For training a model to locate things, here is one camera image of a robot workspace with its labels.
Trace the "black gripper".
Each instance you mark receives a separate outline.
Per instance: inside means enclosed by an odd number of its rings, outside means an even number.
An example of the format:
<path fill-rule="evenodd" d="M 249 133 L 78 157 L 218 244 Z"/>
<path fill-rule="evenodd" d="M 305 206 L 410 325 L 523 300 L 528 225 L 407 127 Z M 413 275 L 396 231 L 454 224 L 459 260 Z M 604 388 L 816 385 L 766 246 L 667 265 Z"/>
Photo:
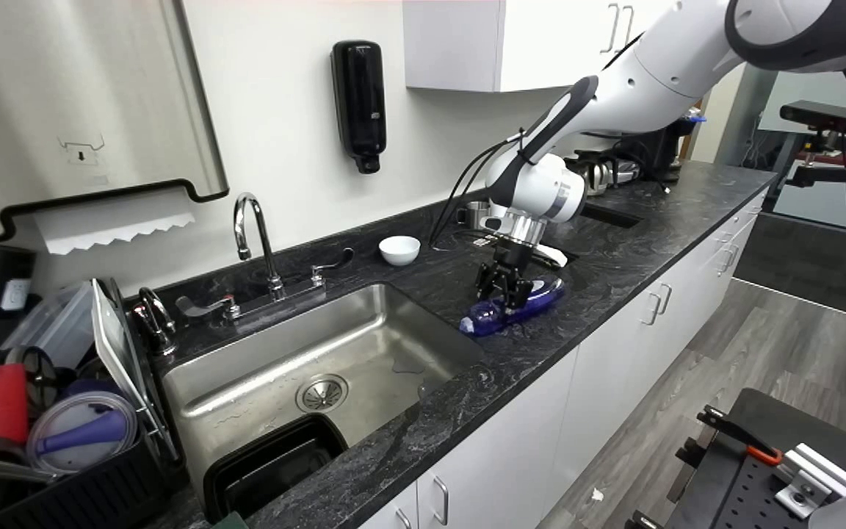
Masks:
<path fill-rule="evenodd" d="M 515 296 L 525 288 L 525 266 L 532 265 L 534 253 L 528 246 L 510 244 L 501 234 L 488 237 L 490 260 L 476 272 L 476 296 Z"/>

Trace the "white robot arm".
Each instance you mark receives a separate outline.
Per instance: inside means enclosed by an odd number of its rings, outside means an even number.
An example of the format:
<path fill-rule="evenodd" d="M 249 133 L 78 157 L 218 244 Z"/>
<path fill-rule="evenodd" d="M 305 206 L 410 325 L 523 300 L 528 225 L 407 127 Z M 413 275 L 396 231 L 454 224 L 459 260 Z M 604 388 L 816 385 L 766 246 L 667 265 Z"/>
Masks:
<path fill-rule="evenodd" d="M 667 130 L 736 65 L 846 69 L 846 0 L 676 0 L 500 153 L 488 180 L 490 199 L 534 221 L 572 221 L 585 180 L 554 155 L 565 137 Z"/>

